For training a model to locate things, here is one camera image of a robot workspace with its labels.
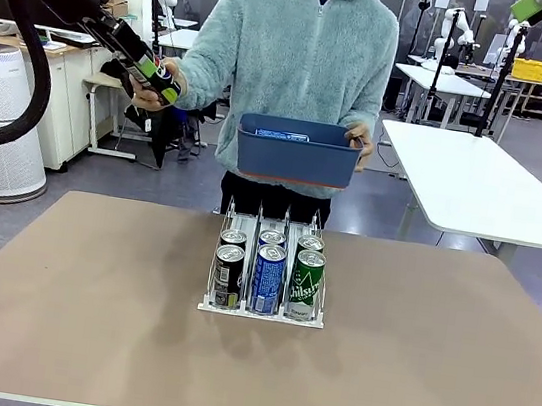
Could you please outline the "person's left hand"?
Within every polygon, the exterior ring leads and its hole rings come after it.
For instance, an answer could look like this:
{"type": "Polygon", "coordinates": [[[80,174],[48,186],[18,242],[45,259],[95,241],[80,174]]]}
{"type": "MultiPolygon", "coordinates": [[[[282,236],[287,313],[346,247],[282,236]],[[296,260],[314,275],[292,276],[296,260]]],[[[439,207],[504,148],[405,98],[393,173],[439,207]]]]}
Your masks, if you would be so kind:
{"type": "Polygon", "coordinates": [[[372,134],[366,123],[356,122],[348,126],[348,131],[345,134],[348,139],[349,146],[351,148],[360,149],[360,155],[354,171],[359,173],[365,169],[366,163],[368,163],[369,157],[372,156],[374,151],[374,143],[372,140],[372,134]]]}

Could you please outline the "person's right hand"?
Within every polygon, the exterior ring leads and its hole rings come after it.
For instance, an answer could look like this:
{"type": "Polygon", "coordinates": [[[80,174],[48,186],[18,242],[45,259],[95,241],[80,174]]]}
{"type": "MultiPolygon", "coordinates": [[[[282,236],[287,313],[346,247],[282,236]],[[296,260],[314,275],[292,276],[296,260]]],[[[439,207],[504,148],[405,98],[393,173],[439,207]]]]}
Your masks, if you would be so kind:
{"type": "MultiPolygon", "coordinates": [[[[163,62],[166,70],[173,76],[175,82],[179,84],[181,92],[183,94],[186,93],[187,82],[183,73],[180,71],[176,60],[174,58],[167,57],[163,60],[163,62]]],[[[130,80],[134,92],[134,96],[132,96],[134,106],[152,112],[161,111],[164,108],[157,93],[155,93],[153,90],[147,90],[140,85],[137,80],[134,80],[133,77],[130,77],[130,80]]]]}

